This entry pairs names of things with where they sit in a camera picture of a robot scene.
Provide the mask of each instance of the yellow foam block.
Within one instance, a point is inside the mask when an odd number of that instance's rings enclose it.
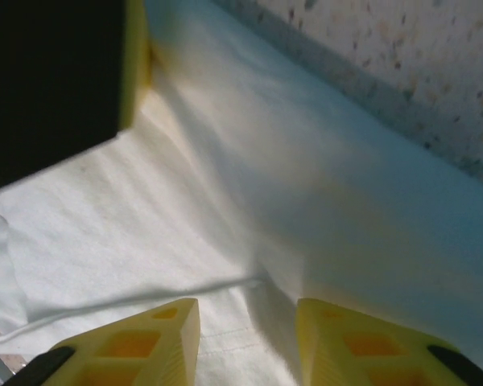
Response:
[[[57,344],[73,356],[45,386],[190,386],[200,320],[196,299],[181,299]]]
[[[304,386],[465,386],[427,349],[436,337],[315,299],[296,315]]]
[[[132,125],[151,85],[151,45],[143,0],[126,0],[120,129]]]

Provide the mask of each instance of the white sheet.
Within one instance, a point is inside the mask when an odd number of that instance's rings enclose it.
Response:
[[[197,384],[296,384],[293,304],[311,296],[483,367],[483,187],[210,2],[153,11],[172,56],[135,127],[0,192],[0,353],[199,294],[229,356],[203,340]]]

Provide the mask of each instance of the black object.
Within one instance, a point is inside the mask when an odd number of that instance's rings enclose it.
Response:
[[[483,370],[466,356],[436,345],[427,349],[468,386],[483,386]]]
[[[113,138],[125,0],[0,0],[0,187]]]
[[[59,347],[36,356],[4,386],[41,386],[75,353],[71,347]]]

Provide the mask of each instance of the seam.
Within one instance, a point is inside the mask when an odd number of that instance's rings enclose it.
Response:
[[[237,330],[220,332],[218,334],[213,334],[213,335],[201,335],[200,339],[208,339],[208,338],[215,338],[217,336],[231,335],[231,334],[235,334],[237,332],[243,332],[243,331],[248,331],[248,330],[253,330],[253,329],[254,329],[253,327],[245,327],[245,328],[239,328]]]
[[[204,354],[199,354],[198,356],[211,356],[215,354],[224,354],[226,352],[241,351],[255,346],[259,346],[259,343],[248,344],[246,346],[241,346],[241,347],[226,348],[224,350],[209,351],[209,352],[205,352]]]

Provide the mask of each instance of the speckled countertop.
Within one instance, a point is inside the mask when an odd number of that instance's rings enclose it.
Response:
[[[214,0],[483,181],[483,0]]]
[[[25,359],[20,355],[0,355],[2,362],[16,374],[25,366]]]

